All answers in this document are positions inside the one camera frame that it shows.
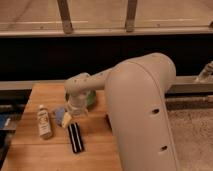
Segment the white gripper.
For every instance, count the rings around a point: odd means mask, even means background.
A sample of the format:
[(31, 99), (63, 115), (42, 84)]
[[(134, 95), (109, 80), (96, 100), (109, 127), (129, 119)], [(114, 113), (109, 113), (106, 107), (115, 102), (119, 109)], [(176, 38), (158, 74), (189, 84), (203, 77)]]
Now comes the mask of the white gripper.
[[(86, 102), (74, 103), (72, 101), (68, 101), (67, 107), (68, 107), (68, 112), (73, 116), (87, 113)], [(68, 112), (64, 114), (62, 119), (63, 128), (66, 128), (71, 123), (71, 120), (72, 120), (72, 116)]]

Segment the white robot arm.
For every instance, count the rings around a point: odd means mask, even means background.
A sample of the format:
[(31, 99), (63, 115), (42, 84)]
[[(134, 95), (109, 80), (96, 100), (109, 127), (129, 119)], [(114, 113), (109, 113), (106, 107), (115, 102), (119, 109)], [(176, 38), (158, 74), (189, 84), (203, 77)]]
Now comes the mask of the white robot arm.
[(162, 53), (124, 60), (97, 74), (66, 80), (68, 109), (80, 114), (85, 94), (103, 89), (122, 170), (180, 171), (165, 105), (175, 78), (173, 61)]

